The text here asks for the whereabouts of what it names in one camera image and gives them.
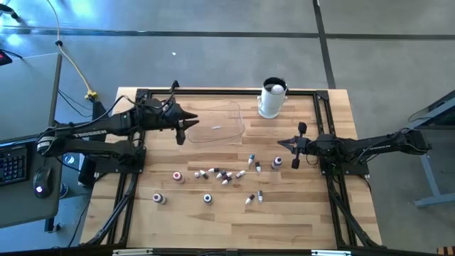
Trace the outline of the white cylindrical canister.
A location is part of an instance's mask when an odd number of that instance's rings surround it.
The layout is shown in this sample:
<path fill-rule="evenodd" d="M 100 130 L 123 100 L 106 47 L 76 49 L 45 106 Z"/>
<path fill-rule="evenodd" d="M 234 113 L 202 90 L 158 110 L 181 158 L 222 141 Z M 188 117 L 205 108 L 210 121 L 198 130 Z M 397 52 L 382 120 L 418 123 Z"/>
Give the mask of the white cylindrical canister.
<path fill-rule="evenodd" d="M 282 94 L 272 94 L 271 88 L 273 85 L 282 85 L 285 91 Z M 262 85 L 261 95 L 258 99 L 259 115 L 265 119 L 273 119 L 278 116 L 284 102 L 287 100 L 288 86 L 281 78 L 267 78 Z"/>

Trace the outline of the black computer mouse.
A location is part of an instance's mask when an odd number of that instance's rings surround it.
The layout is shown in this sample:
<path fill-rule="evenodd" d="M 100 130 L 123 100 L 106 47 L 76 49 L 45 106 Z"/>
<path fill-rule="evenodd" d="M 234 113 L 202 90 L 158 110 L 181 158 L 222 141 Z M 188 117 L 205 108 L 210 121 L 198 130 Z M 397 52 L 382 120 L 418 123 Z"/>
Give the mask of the black computer mouse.
<path fill-rule="evenodd" d="M 37 198 L 47 198 L 53 191 L 52 168 L 40 167 L 33 175 L 33 192 Z"/>

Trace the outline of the grey keyboard shelf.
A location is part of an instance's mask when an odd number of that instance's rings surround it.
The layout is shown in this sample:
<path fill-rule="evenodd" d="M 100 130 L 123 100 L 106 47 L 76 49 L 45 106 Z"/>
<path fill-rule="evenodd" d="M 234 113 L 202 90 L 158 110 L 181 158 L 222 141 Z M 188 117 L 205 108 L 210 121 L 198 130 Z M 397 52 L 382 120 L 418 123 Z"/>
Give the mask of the grey keyboard shelf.
<path fill-rule="evenodd" d="M 1 147 L 26 145 L 28 178 L 26 181 L 0 186 L 0 228 L 48 219 L 56 216 L 59 205 L 62 164 L 36 152 L 32 139 L 0 144 Z M 43 166 L 52 168 L 53 191 L 47 198 L 37 198 L 33 192 L 33 175 Z"/>

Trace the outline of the clear plastic container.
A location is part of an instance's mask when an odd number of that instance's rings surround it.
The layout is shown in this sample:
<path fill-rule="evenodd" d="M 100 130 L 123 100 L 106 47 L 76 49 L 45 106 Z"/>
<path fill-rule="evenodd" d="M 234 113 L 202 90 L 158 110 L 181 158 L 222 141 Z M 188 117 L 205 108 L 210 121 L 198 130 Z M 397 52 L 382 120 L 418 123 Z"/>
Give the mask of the clear plastic container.
<path fill-rule="evenodd" d="M 208 143 L 234 139 L 245 131 L 242 111 L 237 102 L 214 107 L 194 108 L 189 111 L 198 115 L 199 123 L 186 131 L 186 138 L 193 143 Z"/>

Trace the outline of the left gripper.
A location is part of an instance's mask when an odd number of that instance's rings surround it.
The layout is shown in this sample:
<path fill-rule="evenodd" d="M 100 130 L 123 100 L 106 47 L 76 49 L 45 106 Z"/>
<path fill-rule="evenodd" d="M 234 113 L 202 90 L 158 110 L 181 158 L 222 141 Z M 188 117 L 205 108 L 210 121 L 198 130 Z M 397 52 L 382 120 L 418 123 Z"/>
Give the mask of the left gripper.
<path fill-rule="evenodd" d="M 175 102 L 168 102 L 160 116 L 159 127 L 161 129 L 174 129 L 176 132 L 176 143 L 183 145 L 186 140 L 185 130 L 199 123 L 198 120 L 187 120 L 195 119 L 198 115 L 183 111 L 179 104 Z"/>

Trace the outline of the grey desk top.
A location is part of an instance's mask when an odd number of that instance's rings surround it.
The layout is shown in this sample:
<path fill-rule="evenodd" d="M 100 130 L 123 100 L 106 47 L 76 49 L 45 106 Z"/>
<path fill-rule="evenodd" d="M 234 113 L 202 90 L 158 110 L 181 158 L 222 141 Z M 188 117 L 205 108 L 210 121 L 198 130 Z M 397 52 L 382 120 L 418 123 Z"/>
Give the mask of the grey desk top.
<path fill-rule="evenodd" d="M 55 119 L 62 55 L 0 66 L 0 144 L 37 137 Z"/>

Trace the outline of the black aluminium table frame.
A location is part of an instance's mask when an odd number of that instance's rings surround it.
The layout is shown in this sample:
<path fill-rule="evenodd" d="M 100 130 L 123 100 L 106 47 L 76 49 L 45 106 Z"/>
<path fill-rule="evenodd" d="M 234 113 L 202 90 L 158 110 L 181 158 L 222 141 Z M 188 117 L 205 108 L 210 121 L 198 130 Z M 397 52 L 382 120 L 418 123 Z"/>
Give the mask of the black aluminium table frame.
<path fill-rule="evenodd" d="M 173 132 L 149 132 L 145 137 L 146 165 L 139 176 L 129 227 L 117 226 L 116 236 L 126 238 L 127 247 L 229 248 L 229 249 L 333 249 L 337 238 L 355 243 L 357 238 L 341 221 L 334 228 L 326 178 L 314 157 L 291 167 L 292 155 L 278 145 L 297 133 L 305 122 L 308 136 L 315 138 L 333 130 L 340 137 L 356 138 L 353 114 L 345 90 L 298 89 L 290 94 L 276 119 L 264 119 L 257 109 L 256 90 L 183 89 L 177 100 L 185 110 L 237 102 L 245 124 L 244 133 L 234 139 L 208 143 L 186 142 L 179 146 Z M 248 164 L 250 154 L 255 155 Z M 273 160 L 282 158 L 274 170 Z M 257 173 L 255 162 L 260 162 Z M 226 174 L 232 180 L 222 185 Z M 194 176 L 203 170 L 209 176 Z M 241 178 L 235 174 L 245 170 Z M 180 172 L 184 183 L 173 179 Z M 259 203 L 257 191 L 263 192 Z M 166 204 L 153 195 L 166 197 Z M 254 200 L 246 205 L 251 194 Z M 213 204 L 203 196 L 210 194 Z"/>

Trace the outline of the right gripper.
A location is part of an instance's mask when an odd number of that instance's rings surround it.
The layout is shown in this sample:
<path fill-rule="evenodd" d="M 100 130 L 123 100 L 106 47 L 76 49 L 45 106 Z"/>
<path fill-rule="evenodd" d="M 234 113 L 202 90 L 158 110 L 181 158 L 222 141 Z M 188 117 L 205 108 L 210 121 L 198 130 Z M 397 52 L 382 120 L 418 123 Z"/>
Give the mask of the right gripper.
<path fill-rule="evenodd" d="M 291 167 L 298 169 L 300 164 L 299 156 L 301 154 L 308 154 L 307 146 L 310 143 L 310 139 L 304 137 L 306 133 L 307 125 L 305 122 L 300 122 L 298 125 L 299 135 L 294 136 L 291 139 L 279 140 L 277 143 L 287 148 L 292 154 L 295 155 L 292 160 Z"/>

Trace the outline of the silver metal bracket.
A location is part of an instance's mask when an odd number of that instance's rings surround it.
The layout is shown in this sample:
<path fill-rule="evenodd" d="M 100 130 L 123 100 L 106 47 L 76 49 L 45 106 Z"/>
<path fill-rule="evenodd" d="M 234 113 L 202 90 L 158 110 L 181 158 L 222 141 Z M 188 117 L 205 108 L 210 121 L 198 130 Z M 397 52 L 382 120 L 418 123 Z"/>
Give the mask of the silver metal bracket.
<path fill-rule="evenodd" d="M 153 256 L 154 251 L 150 248 L 114 250 L 112 256 Z"/>
<path fill-rule="evenodd" d="M 345 250 L 312 250 L 311 256 L 352 256 L 352 253 Z"/>

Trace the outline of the grey metal table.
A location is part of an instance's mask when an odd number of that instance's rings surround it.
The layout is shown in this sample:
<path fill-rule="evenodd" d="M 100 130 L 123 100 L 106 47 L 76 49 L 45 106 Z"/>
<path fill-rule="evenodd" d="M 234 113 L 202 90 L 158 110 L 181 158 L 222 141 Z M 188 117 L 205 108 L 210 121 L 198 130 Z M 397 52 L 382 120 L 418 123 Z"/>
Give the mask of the grey metal table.
<path fill-rule="evenodd" d="M 410 129 L 421 130 L 454 130 L 455 131 L 455 90 L 438 99 L 436 102 L 424 107 L 426 113 L 416 119 L 408 119 L 407 127 Z M 420 157 L 422 167 L 432 195 L 414 201 L 419 207 L 433 206 L 443 203 L 455 203 L 455 193 L 441 194 L 434 177 L 429 161 L 429 155 L 424 154 Z"/>

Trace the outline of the black backlit keyboard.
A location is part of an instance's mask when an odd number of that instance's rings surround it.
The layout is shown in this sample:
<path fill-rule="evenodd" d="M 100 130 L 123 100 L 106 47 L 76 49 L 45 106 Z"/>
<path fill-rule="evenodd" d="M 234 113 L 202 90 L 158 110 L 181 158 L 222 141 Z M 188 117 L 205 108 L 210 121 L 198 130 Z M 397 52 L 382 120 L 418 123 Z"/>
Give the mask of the black backlit keyboard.
<path fill-rule="evenodd" d="M 0 186 L 26 181 L 28 178 L 26 145 L 0 148 Z"/>

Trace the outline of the black box under table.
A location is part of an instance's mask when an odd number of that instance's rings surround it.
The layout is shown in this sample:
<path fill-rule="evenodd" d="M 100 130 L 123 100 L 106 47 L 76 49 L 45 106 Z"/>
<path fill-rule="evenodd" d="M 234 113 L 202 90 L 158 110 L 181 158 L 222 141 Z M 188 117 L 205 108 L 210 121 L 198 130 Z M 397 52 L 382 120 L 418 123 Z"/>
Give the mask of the black box under table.
<path fill-rule="evenodd" d="M 93 161 L 89 157 L 85 157 L 79 172 L 78 182 L 81 183 L 83 186 L 92 188 L 95 184 L 96 165 L 97 163 L 95 161 Z"/>

